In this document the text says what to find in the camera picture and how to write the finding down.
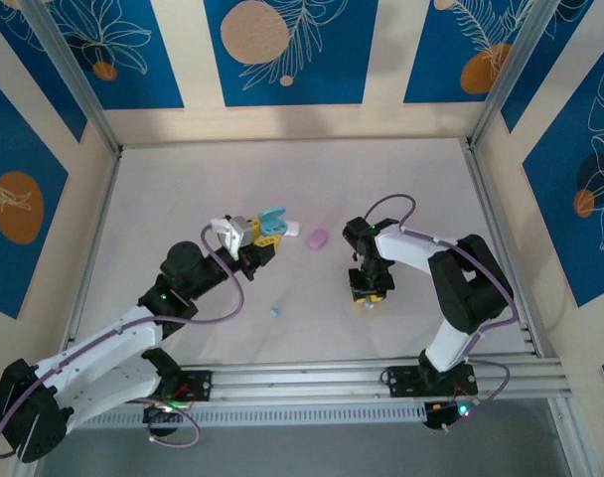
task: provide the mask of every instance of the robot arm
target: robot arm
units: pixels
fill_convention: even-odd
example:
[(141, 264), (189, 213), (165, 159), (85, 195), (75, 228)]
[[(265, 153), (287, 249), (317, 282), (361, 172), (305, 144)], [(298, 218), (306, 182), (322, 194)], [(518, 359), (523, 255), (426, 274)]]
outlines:
[[(430, 375), (429, 379), (440, 379), (456, 367), (479, 327), (497, 318), (507, 306), (501, 292), (472, 263), (445, 246), (405, 234), (397, 221), (386, 219), (370, 226), (363, 218), (356, 218), (347, 223), (344, 237), (363, 258), (360, 269), (349, 270), (355, 301), (373, 303), (394, 290), (388, 269), (396, 261), (432, 276), (444, 320), (419, 358), (421, 372)], [(512, 294), (482, 238), (446, 241), (479, 260)]]
[[(213, 221), (214, 232), (224, 245), (216, 255), (233, 273), (242, 271), (252, 280), (257, 269), (275, 256), (286, 225), (276, 233), (266, 233), (264, 225), (262, 220), (242, 217)], [(230, 229), (233, 239), (229, 239)], [(43, 457), (73, 429), (108, 409), (149, 396), (173, 398), (186, 387), (194, 390), (194, 374), (207, 374), (207, 385), (200, 383), (198, 400), (209, 399), (211, 373), (184, 372), (158, 348), (185, 322), (152, 318), (193, 318), (198, 312), (195, 300), (228, 275), (211, 255), (203, 256), (199, 247), (188, 241), (172, 246), (161, 272), (138, 305), (114, 324), (35, 366), (18, 360), (6, 368), (0, 379), (0, 422), (29, 387), (56, 371), (26, 398), (3, 429), (2, 435), (22, 462)], [(114, 334), (105, 338), (108, 333)], [(67, 356), (85, 348), (71, 364), (62, 365)], [(193, 394), (184, 398), (197, 400)]]

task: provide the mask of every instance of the white table surface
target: white table surface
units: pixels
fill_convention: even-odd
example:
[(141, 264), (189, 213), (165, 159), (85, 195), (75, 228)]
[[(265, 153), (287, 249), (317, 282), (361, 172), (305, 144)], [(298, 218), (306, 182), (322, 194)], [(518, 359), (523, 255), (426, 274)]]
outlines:
[[(255, 217), (273, 206), (300, 222), (299, 238), (253, 282), (240, 275), (245, 306), (219, 325), (189, 326), (163, 347), (182, 365), (276, 363), (416, 356), (441, 321), (431, 278), (403, 264), (391, 268), (396, 290), (368, 310), (352, 302), (352, 250), (346, 222), (382, 196), (404, 192), (418, 203), (406, 224), (441, 237), (488, 239), (485, 219), (455, 139), (351, 139), (307, 142), (202, 143), (125, 151), (101, 238), (79, 339), (107, 326), (153, 284), (176, 242), (200, 244), (210, 219)], [(400, 218), (408, 204), (381, 206), (373, 220)], [(326, 229), (318, 251), (308, 235)], [(218, 245), (210, 235), (210, 243)], [(198, 300), (196, 319), (229, 313), (230, 282)], [(271, 307), (280, 314), (271, 316)], [(475, 353), (526, 350), (517, 326), (500, 328)]]

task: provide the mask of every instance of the enclosure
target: enclosure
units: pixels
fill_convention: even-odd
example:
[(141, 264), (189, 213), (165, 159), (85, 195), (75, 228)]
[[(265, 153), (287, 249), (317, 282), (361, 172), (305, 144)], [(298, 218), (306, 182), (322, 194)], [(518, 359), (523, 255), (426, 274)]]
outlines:
[[(435, 337), (432, 277), (349, 286), (342, 230), (395, 193), (407, 228), (482, 237), (520, 315), (449, 432), (380, 378)], [(124, 403), (0, 476), (604, 475), (604, 0), (0, 0), (0, 376), (111, 326), (212, 219), (278, 206), (301, 233), (239, 274), (238, 316), (162, 343), (212, 372), (197, 446)]]

